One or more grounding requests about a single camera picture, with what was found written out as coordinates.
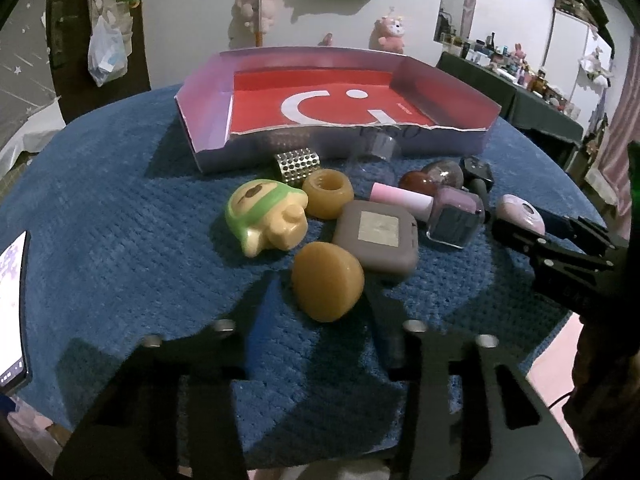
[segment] pink floor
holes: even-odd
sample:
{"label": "pink floor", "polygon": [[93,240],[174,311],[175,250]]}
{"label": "pink floor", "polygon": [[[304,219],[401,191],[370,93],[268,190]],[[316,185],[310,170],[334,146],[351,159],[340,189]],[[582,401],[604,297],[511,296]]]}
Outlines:
{"label": "pink floor", "polygon": [[[538,391],[540,397],[550,405],[558,397],[574,389],[574,382],[571,379],[571,370],[574,366],[574,358],[578,343],[578,336],[582,324],[578,320],[578,315],[573,314],[564,328],[558,334],[549,348],[536,359],[533,367],[529,371],[527,379]],[[562,417],[562,406],[566,399],[558,402],[551,410],[556,420],[562,426],[569,441],[577,450],[578,446],[574,439],[574,432],[569,428]]]}

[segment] white logo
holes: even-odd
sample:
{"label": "white logo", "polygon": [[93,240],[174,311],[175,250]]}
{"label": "white logo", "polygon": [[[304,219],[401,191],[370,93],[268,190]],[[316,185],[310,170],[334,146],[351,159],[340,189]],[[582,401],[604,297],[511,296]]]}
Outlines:
{"label": "white logo", "polygon": [[[346,94],[347,94],[347,97],[350,97],[353,99],[365,99],[369,97],[369,94],[367,94],[364,90],[356,90],[356,89],[347,90]],[[291,97],[287,97],[286,99],[284,99],[284,101],[282,102],[282,105],[280,106],[280,111],[289,121],[293,121],[298,124],[306,124],[306,125],[321,124],[322,126],[346,126],[346,124],[327,123],[325,121],[308,117],[305,114],[303,114],[298,108],[300,106],[300,103],[306,99],[311,99],[313,97],[327,97],[329,95],[331,94],[329,94],[327,90],[313,90],[311,92],[302,92],[300,94],[294,94]],[[367,110],[367,112],[369,112],[375,119],[375,121],[373,121],[372,123],[367,123],[367,124],[397,124],[391,117],[389,117],[382,110]]]}

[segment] nail polish bottle cap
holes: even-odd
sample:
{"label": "nail polish bottle cap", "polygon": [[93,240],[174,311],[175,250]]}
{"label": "nail polish bottle cap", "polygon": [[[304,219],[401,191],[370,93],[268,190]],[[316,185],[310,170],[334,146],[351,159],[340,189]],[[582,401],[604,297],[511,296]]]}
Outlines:
{"label": "nail polish bottle cap", "polygon": [[415,193],[399,187],[386,186],[376,182],[371,189],[370,202],[399,205],[407,209],[415,219],[426,222],[431,214],[433,197]]}

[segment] pink nail polish bottle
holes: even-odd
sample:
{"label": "pink nail polish bottle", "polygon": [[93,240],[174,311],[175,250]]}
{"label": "pink nail polish bottle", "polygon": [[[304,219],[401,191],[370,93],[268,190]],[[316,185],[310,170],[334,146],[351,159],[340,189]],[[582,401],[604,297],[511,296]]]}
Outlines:
{"label": "pink nail polish bottle", "polygon": [[371,189],[370,202],[399,205],[407,209],[416,220],[426,222],[431,215],[433,197],[415,193],[399,187],[386,186],[376,182]]}
{"label": "pink nail polish bottle", "polygon": [[434,242],[463,249],[484,223],[484,206],[476,194],[442,186],[433,199],[427,236]]}

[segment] yellow silicone ring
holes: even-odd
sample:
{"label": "yellow silicone ring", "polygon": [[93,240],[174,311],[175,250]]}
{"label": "yellow silicone ring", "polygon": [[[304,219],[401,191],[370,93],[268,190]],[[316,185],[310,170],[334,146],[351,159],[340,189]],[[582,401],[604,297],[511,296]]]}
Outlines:
{"label": "yellow silicone ring", "polygon": [[302,185],[309,197],[306,214],[321,220],[335,220],[342,207],[353,200],[353,187],[348,177],[336,170],[317,170]]}

